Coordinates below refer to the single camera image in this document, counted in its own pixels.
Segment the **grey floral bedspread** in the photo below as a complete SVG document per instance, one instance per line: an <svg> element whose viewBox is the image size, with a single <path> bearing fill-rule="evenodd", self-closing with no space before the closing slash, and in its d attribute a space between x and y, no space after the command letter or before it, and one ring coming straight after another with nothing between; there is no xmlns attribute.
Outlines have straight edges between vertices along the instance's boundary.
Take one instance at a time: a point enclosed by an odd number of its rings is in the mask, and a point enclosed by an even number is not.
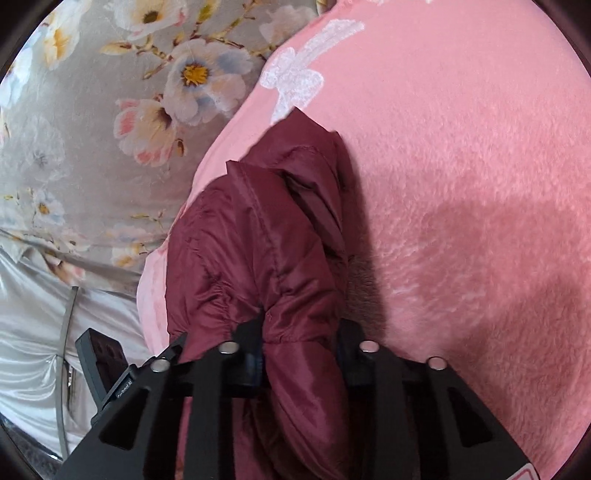
<svg viewBox="0 0 591 480"><path fill-rule="evenodd" d="M324 1L63 1L1 83L1 248L133 292L205 152Z"/></svg>

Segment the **pink fleece blanket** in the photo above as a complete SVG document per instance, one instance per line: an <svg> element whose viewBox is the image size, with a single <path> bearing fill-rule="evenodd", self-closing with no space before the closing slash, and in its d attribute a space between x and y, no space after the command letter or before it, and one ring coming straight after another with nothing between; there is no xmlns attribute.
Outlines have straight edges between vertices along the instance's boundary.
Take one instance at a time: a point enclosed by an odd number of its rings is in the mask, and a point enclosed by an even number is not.
<svg viewBox="0 0 591 480"><path fill-rule="evenodd" d="M308 116L345 139L368 233L349 310L398 354L450 360L543 478L590 423L590 77L531 1L342 1L264 67L197 169L266 129L297 55Z"/></svg>

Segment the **maroon puffer jacket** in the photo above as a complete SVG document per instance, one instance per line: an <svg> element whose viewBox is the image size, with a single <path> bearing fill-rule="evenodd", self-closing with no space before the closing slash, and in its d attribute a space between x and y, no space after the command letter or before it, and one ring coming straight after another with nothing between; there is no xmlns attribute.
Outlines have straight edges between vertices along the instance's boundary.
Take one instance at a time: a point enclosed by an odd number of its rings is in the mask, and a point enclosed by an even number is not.
<svg viewBox="0 0 591 480"><path fill-rule="evenodd" d="M353 229L353 169L337 133L300 110L209 183L173 226L167 330L200 358L243 323L263 323L270 384L232 403L240 479L344 479L346 391L335 337Z"/></svg>

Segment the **silver satin curtain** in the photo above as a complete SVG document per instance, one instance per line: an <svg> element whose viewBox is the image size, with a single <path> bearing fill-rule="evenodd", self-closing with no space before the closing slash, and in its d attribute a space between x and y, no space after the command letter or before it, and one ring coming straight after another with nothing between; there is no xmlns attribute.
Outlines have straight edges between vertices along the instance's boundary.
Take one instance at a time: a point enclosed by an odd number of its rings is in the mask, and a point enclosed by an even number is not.
<svg viewBox="0 0 591 480"><path fill-rule="evenodd" d="M96 406L76 339L88 328L116 339L127 360L150 357L132 297L78 291L27 258L1 255L1 412L55 454L74 450Z"/></svg>

